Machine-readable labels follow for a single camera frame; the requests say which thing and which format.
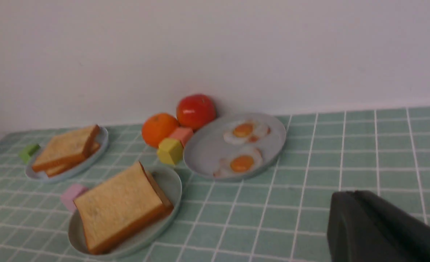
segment grid pattern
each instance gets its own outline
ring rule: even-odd
[[[278,160],[240,183],[193,175],[180,163],[183,203],[151,245],[119,262],[330,260],[331,194],[367,189],[430,225],[430,107],[278,116],[288,138]],[[82,174],[58,184],[28,181],[17,153],[66,131],[14,133],[0,142],[0,261],[94,261],[69,246],[70,213],[59,201],[136,160],[159,164],[141,125],[108,127],[110,147]]]

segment wooden cube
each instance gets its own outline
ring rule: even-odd
[[[178,139],[163,139],[158,145],[157,155],[163,164],[176,165],[183,159],[183,145]]]
[[[192,131],[192,129],[188,127],[178,127],[173,132],[173,134],[170,135],[170,138],[178,139],[183,145],[183,147],[185,147],[185,144],[187,143],[187,141],[189,141],[193,134],[194,132]]]
[[[22,159],[22,161],[27,164],[31,157],[40,149],[38,144],[28,144],[25,148],[23,148],[18,156]]]
[[[89,189],[81,184],[72,184],[63,192],[60,196],[60,200],[70,212],[74,212],[76,210],[74,199],[84,194],[87,190]]]

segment yellow block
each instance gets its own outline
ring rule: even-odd
[[[157,155],[163,164],[176,165],[183,158],[183,145],[178,139],[163,139],[158,145]]]

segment bread slice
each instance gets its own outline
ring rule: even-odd
[[[90,155],[90,147],[100,132],[97,125],[54,136],[32,165],[34,172],[61,164],[79,163]]]
[[[74,199],[93,255],[110,251],[138,231],[163,219],[173,205],[140,163]]]
[[[100,144],[94,141],[94,143],[92,144],[92,147],[89,150],[90,150],[91,155],[93,155],[99,149],[100,149]],[[51,178],[51,177],[54,177],[56,175],[59,175],[63,172],[66,172],[66,171],[72,169],[73,167],[81,164],[82,162],[84,162],[84,161],[81,161],[79,163],[61,164],[59,166],[55,166],[55,167],[52,167],[52,168],[45,170],[45,173],[47,174],[47,177]]]

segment plate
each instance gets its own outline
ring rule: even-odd
[[[270,134],[255,143],[233,145],[225,142],[223,134],[226,131],[233,130],[246,120],[267,124],[270,127]],[[211,122],[194,134],[184,148],[184,162],[191,171],[206,179],[237,181],[260,174],[261,171],[265,170],[281,152],[285,141],[286,128],[274,116],[259,113],[225,116]],[[220,167],[221,159],[234,156],[245,147],[255,147],[260,150],[262,155],[262,164],[260,166],[228,177],[213,176],[214,172]]]
[[[56,182],[71,178],[71,177],[79,174],[80,172],[84,171],[88,167],[90,167],[95,161],[97,161],[97,159],[100,158],[100,156],[103,153],[105,153],[105,151],[107,150],[107,146],[108,146],[108,131],[105,127],[100,126],[100,132],[95,137],[95,141],[100,144],[100,149],[97,152],[95,152],[95,154],[93,154],[88,159],[86,159],[84,162],[82,162],[81,164],[75,166],[74,168],[72,168],[66,172],[58,174],[52,178],[49,178],[47,176],[47,174],[45,174],[44,171],[37,172],[37,173],[34,172],[32,170],[32,164],[34,164],[34,162],[36,161],[36,158],[45,149],[45,148],[41,148],[41,149],[39,149],[39,151],[36,152],[35,155],[33,155],[31,157],[31,159],[29,160],[29,163],[26,166],[24,173],[26,174],[27,178],[35,180],[35,181],[39,181],[42,183],[56,183]]]
[[[69,222],[68,238],[70,244],[78,252],[88,255],[94,259],[109,260],[117,257],[125,257],[133,252],[147,246],[155,238],[157,238],[174,220],[181,203],[182,196],[182,183],[178,174],[171,168],[166,166],[150,166],[145,168],[151,172],[153,178],[165,192],[166,197],[173,204],[173,212],[165,219],[152,224],[150,227],[146,227],[135,236],[129,238],[117,248],[112,250],[108,254],[104,255],[90,255],[87,246],[85,245],[84,228],[79,212],[76,210],[72,215]]]

